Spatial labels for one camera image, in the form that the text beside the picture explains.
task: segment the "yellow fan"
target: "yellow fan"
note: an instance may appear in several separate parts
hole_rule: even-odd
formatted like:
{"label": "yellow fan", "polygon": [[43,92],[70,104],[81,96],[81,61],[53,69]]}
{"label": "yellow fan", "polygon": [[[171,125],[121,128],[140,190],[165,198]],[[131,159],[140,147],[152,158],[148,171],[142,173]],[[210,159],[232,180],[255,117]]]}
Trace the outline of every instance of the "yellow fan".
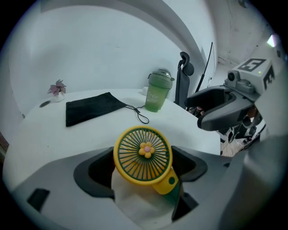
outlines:
{"label": "yellow fan", "polygon": [[179,188],[179,179],[171,168],[171,147],[158,130],[149,126],[129,128],[116,141],[113,155],[117,170],[126,180],[152,185],[162,195]]}

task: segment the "white curved wall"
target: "white curved wall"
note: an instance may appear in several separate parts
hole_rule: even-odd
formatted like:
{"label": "white curved wall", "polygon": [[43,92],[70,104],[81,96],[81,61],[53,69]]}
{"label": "white curved wall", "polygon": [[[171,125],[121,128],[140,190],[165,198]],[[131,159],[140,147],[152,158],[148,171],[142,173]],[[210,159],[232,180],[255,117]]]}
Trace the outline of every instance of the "white curved wall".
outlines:
{"label": "white curved wall", "polygon": [[[196,38],[206,63],[211,41],[216,44],[206,4],[199,0],[164,2]],[[182,17],[178,5],[184,4],[190,8],[182,9],[193,12]],[[67,92],[71,93],[99,88],[142,88],[148,84],[148,74],[158,68],[166,68],[176,77],[181,45],[165,34],[169,33],[107,7],[71,6],[41,12],[40,2],[35,3],[11,34],[9,77],[19,111],[26,115],[39,100],[49,97],[47,90],[58,79],[64,80]],[[192,60],[199,60],[198,56],[190,55]],[[197,71],[191,78],[191,92],[204,71],[202,64],[195,61],[194,65]],[[176,84],[168,96],[170,100],[175,98],[175,87]]]}
{"label": "white curved wall", "polygon": [[8,143],[11,143],[22,120],[11,88],[8,47],[4,46],[0,52],[0,131]]}
{"label": "white curved wall", "polygon": [[228,71],[233,68],[234,66],[218,64],[213,78],[209,81],[209,86],[223,85],[227,78]]}

